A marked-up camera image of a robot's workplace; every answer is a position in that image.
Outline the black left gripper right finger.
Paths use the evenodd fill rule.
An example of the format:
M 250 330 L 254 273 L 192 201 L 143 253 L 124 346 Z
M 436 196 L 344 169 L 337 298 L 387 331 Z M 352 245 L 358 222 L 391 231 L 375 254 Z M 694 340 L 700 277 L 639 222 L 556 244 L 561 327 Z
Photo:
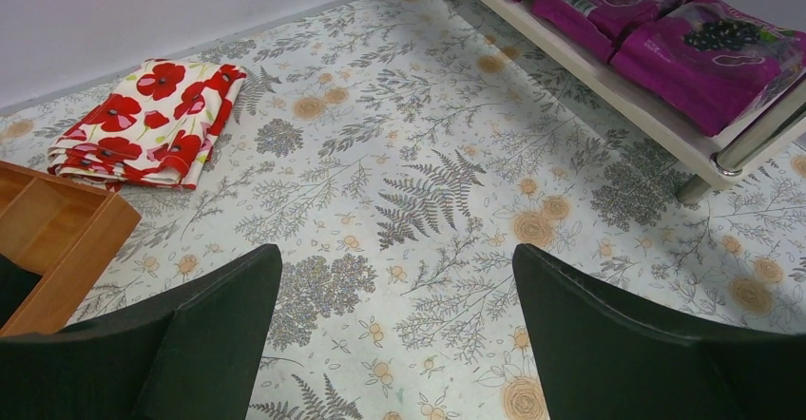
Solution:
M 688 315 L 530 244 L 512 269 L 553 419 L 801 419 L 805 338 Z

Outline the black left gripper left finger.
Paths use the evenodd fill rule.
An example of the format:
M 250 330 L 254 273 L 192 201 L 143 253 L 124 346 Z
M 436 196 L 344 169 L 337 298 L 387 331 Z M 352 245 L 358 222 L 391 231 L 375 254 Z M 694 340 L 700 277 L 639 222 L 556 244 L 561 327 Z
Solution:
M 278 299 L 264 244 L 181 286 L 54 334 L 1 341 L 5 419 L 242 419 Z

